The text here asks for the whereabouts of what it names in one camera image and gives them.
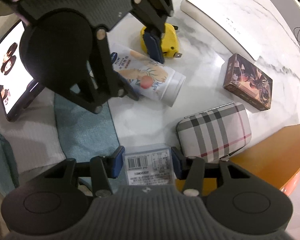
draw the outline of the yellow tape measure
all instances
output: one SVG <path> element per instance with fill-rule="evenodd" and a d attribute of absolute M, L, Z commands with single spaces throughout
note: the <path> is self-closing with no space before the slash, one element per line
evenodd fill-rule
<path fill-rule="evenodd" d="M 178 39 L 176 30 L 177 26 L 173 26 L 169 23 L 165 23 L 165 35 L 161 40 L 161 49 L 164 57 L 181 57 L 182 54 L 178 52 Z M 142 50 L 147 53 L 147 48 L 143 40 L 143 34 L 145 33 L 146 27 L 143 27 L 140 32 L 140 41 Z"/>

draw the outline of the phone screen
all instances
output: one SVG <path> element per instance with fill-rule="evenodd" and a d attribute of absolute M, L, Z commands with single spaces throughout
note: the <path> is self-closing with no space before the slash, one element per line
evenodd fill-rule
<path fill-rule="evenodd" d="M 0 91 L 6 114 L 26 92 L 33 80 L 21 63 L 19 55 L 24 30 L 20 21 L 0 42 Z"/>

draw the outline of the smartphone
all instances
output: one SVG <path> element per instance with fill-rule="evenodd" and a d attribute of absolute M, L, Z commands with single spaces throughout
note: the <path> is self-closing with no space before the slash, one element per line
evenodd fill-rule
<path fill-rule="evenodd" d="M 0 97 L 9 122 L 15 121 L 44 88 L 21 62 L 19 47 L 24 30 L 19 20 L 0 40 Z"/>

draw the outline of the pink object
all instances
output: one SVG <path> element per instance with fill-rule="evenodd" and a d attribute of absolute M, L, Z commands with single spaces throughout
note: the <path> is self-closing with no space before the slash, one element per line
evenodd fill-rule
<path fill-rule="evenodd" d="M 296 188 L 299 180 L 300 180 L 300 172 L 294 175 L 294 177 L 283 187 L 281 191 L 285 193 L 287 196 L 289 196 Z"/>

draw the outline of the plaid case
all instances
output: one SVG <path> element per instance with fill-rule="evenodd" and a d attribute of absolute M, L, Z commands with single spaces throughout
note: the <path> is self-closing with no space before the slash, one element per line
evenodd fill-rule
<path fill-rule="evenodd" d="M 239 103 L 185 117 L 177 124 L 177 134 L 186 157 L 202 157 L 207 162 L 231 155 L 251 140 L 247 112 Z"/>

